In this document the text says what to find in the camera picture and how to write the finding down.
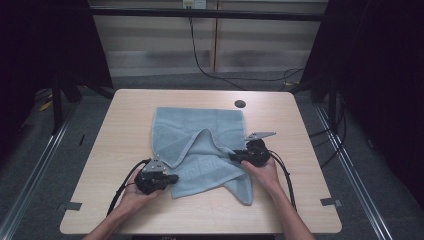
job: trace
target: person's left hand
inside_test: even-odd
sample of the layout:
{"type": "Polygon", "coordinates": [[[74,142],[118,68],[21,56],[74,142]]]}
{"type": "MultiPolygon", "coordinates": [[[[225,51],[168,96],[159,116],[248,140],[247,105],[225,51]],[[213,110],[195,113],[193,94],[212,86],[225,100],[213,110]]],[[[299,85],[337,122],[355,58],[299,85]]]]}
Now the person's left hand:
{"type": "Polygon", "coordinates": [[[134,184],[134,179],[137,176],[140,169],[136,169],[131,175],[131,178],[128,180],[127,187],[125,188],[124,194],[122,195],[121,201],[117,209],[121,209],[128,214],[134,214],[141,207],[143,207],[147,202],[157,198],[162,190],[156,190],[149,195],[144,194],[138,190],[137,186],[134,184]]]}

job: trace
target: gray carpet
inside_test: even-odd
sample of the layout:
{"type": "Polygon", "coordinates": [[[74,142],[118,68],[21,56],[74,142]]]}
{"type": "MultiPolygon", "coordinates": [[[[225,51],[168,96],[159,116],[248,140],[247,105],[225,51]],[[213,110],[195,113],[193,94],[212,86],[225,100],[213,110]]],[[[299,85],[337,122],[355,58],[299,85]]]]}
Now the gray carpet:
{"type": "MultiPolygon", "coordinates": [[[[244,73],[246,77],[276,78],[281,73],[244,73]]],[[[225,74],[240,76],[236,73],[225,74]]],[[[276,91],[282,81],[254,82],[233,81],[244,89],[276,91]]],[[[119,88],[168,88],[168,89],[220,89],[238,90],[221,80],[199,74],[133,77],[114,79],[119,88]]],[[[63,213],[56,210],[60,203],[70,200],[84,168],[90,150],[107,112],[110,100],[82,89],[83,99],[77,106],[67,132],[56,151],[47,172],[40,183],[28,210],[26,211],[13,239],[80,239],[81,236],[66,236],[60,233],[59,225],[63,213]]],[[[295,95],[305,126],[310,134],[323,130],[309,92],[295,95]]],[[[422,239],[424,236],[424,214],[401,182],[387,168],[384,158],[367,144],[367,136],[352,116],[347,116],[347,137],[345,147],[357,171],[385,218],[394,239],[422,239]]],[[[4,219],[8,209],[25,184],[35,162],[48,142],[52,129],[52,109],[38,112],[36,109],[28,118],[16,149],[9,156],[9,164],[0,171],[0,217],[4,219]]],[[[326,134],[311,138],[320,163],[333,153],[326,134]]],[[[320,234],[317,239],[378,239],[359,202],[338,158],[325,168],[324,177],[332,196],[340,199],[342,207],[337,209],[343,224],[338,234],[320,234]]],[[[130,239],[129,236],[114,236],[113,239],[130,239]]]]}

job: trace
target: towel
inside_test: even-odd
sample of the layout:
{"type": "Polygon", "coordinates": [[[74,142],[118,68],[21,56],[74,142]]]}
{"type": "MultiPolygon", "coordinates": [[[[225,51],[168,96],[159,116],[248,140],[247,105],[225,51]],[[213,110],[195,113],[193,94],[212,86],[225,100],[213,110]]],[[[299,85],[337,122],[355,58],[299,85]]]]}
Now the towel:
{"type": "Polygon", "coordinates": [[[238,110],[156,109],[152,129],[155,155],[179,180],[171,188],[180,198],[225,186],[237,199],[252,204],[252,185],[241,165],[230,160],[231,149],[244,149],[243,114],[238,110]]]}

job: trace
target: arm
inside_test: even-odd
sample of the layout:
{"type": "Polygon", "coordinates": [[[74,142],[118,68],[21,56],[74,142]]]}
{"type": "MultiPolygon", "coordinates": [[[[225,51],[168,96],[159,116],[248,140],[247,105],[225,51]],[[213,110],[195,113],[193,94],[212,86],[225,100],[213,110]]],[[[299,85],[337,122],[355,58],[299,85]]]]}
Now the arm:
{"type": "MultiPolygon", "coordinates": [[[[140,170],[134,171],[129,183],[134,183],[134,178],[140,170]]],[[[147,202],[155,199],[162,191],[157,190],[150,195],[145,195],[137,189],[135,184],[125,188],[119,205],[93,230],[84,237],[85,240],[109,239],[119,226],[140,210],[147,202]]]]}
{"type": "Polygon", "coordinates": [[[271,196],[280,217],[284,236],[287,240],[315,239],[308,227],[292,207],[278,180],[277,167],[274,159],[270,158],[265,166],[257,168],[248,161],[242,161],[244,168],[256,176],[259,183],[271,196]]]}

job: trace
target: light wood tabletop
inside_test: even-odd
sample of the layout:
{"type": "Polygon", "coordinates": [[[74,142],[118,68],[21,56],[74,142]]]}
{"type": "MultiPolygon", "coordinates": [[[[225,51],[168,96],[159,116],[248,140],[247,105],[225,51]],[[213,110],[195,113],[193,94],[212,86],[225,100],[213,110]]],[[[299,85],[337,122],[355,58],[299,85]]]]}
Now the light wood tabletop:
{"type": "MultiPolygon", "coordinates": [[[[341,223],[329,198],[295,99],[290,93],[205,90],[130,90],[116,92],[81,174],[60,229],[64,234],[86,234],[106,216],[116,190],[143,159],[153,157],[151,129],[157,107],[242,110],[246,133],[277,132],[264,139],[290,172],[299,215],[313,233],[336,233],[341,223]],[[244,108],[235,101],[243,100],[244,108]]],[[[288,187],[281,169],[281,185],[288,187]]],[[[244,206],[224,187],[172,199],[169,188],[124,223],[123,234],[276,234],[282,233],[267,193],[252,177],[253,204],[244,206]]]]}

